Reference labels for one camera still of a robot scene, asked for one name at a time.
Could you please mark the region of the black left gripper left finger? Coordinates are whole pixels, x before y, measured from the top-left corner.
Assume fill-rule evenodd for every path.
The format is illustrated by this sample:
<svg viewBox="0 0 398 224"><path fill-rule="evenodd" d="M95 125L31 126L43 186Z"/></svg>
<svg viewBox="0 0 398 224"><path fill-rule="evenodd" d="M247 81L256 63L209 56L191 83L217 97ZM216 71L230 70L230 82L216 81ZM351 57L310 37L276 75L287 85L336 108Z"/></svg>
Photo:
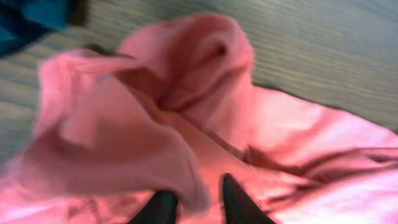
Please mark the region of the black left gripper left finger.
<svg viewBox="0 0 398 224"><path fill-rule="evenodd" d="M168 190L156 191L127 224L176 224L177 196Z"/></svg>

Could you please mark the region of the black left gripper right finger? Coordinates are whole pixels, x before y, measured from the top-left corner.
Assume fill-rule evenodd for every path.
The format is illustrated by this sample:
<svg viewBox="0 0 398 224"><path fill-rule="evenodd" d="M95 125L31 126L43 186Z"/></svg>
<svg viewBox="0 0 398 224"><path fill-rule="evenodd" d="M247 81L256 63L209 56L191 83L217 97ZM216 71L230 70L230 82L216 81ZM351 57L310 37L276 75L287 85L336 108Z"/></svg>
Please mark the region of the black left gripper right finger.
<svg viewBox="0 0 398 224"><path fill-rule="evenodd" d="M276 224L229 173L222 176L222 199L226 224Z"/></svg>

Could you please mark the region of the red t-shirt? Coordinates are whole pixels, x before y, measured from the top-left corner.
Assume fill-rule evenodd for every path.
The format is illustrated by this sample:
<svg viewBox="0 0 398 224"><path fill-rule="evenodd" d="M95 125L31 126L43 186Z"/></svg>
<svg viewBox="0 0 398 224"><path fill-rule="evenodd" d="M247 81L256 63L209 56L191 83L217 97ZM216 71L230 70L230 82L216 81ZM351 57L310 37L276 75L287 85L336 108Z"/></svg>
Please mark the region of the red t-shirt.
<svg viewBox="0 0 398 224"><path fill-rule="evenodd" d="M166 189L182 223L221 223L229 172L278 223L396 223L397 134L254 86L253 61L218 14L47 60L34 137L1 168L1 222L124 223Z"/></svg>

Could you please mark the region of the folded navy blue garment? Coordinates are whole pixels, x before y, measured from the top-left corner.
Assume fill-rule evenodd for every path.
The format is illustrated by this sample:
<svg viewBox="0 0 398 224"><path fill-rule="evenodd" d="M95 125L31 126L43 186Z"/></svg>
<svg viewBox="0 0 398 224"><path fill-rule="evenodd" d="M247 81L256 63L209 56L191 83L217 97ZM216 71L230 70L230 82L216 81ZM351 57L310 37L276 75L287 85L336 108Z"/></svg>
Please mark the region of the folded navy blue garment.
<svg viewBox="0 0 398 224"><path fill-rule="evenodd" d="M87 0L1 0L1 57L45 34L86 23Z"/></svg>

